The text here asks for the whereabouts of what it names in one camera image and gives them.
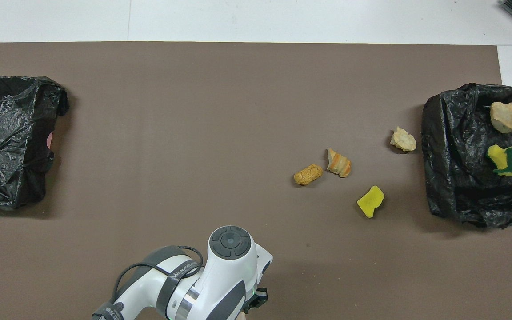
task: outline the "beige food piece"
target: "beige food piece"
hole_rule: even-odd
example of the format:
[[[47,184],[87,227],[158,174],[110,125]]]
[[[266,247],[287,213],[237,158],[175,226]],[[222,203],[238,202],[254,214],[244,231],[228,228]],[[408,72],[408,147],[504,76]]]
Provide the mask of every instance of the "beige food piece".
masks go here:
[[[332,148],[327,149],[327,158],[329,159],[328,171],[339,174],[341,178],[345,178],[351,173],[351,161],[340,153],[333,151]]]
[[[512,132],[512,103],[492,103],[491,123],[501,133]]]
[[[397,126],[396,130],[390,137],[390,144],[396,148],[402,149],[402,151],[413,151],[416,149],[416,140],[412,134],[408,134],[406,130]]]
[[[311,181],[319,178],[322,174],[323,169],[316,164],[312,164],[300,172],[296,172],[296,174],[293,175],[293,179],[297,184],[307,186]]]

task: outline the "black cable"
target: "black cable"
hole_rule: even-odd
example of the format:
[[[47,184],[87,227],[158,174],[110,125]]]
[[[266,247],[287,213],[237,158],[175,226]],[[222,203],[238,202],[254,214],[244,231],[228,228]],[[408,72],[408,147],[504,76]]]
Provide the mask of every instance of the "black cable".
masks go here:
[[[201,254],[201,252],[199,250],[197,250],[193,247],[188,247],[187,245],[180,245],[179,249],[186,249],[186,250],[193,251],[194,253],[196,253],[199,256],[199,259],[201,260],[199,265],[197,265],[197,267],[193,271],[190,271],[185,276],[183,276],[183,278],[188,278],[188,277],[195,275],[197,272],[199,272],[201,270],[201,267],[203,266],[203,262],[204,262],[203,255]],[[110,302],[112,304],[118,298],[118,286],[120,285],[120,281],[122,281],[122,278],[124,277],[124,275],[126,275],[126,273],[128,271],[132,270],[135,267],[150,267],[151,269],[155,269],[155,270],[163,273],[163,275],[170,276],[170,273],[163,270],[162,268],[159,268],[156,265],[149,264],[149,263],[134,263],[134,264],[130,265],[130,267],[127,267],[126,269],[124,269],[124,271],[122,271],[122,273],[120,273],[120,275],[118,276],[118,279],[116,280],[116,285],[114,286],[114,292],[112,292],[112,297],[110,298]]]

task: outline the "gray strap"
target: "gray strap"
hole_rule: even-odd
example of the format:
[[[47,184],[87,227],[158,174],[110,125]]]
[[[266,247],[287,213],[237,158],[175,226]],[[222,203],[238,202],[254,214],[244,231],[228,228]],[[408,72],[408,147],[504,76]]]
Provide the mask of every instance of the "gray strap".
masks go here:
[[[194,260],[187,260],[180,264],[171,272],[169,276],[167,276],[167,279],[165,280],[165,283],[161,287],[161,291],[157,296],[156,306],[158,312],[165,314],[165,318],[169,319],[167,316],[167,305],[169,304],[169,299],[171,299],[171,296],[173,295],[173,292],[175,292],[177,285],[179,285],[179,281],[181,281],[181,278],[189,273],[189,271],[197,267],[200,267],[199,263],[195,262]]]
[[[103,316],[106,320],[124,320],[122,314],[116,309],[116,306],[110,302],[105,302],[96,309],[92,316]]]

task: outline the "trash bag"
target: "trash bag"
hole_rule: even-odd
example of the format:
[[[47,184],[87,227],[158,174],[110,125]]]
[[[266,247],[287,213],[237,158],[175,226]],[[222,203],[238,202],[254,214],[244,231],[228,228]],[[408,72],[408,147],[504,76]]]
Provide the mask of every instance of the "trash bag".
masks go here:
[[[47,77],[0,76],[0,208],[43,199],[54,159],[47,137],[68,108],[65,89]]]
[[[498,176],[486,156],[512,133],[491,124],[490,105],[512,102],[512,87],[470,83],[428,99],[422,115],[426,193],[433,215],[479,228],[512,225],[512,176]]]

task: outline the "cream-colored chip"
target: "cream-colored chip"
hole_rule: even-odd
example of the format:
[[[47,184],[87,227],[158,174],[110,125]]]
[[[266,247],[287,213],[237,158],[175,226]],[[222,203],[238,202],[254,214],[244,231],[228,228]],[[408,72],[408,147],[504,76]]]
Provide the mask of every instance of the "cream-colored chip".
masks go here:
[[[402,151],[413,151],[416,149],[416,140],[412,134],[408,134],[406,130],[397,126],[394,134],[390,138],[390,144],[402,149]]]
[[[512,103],[492,103],[491,123],[501,133],[512,132]]]

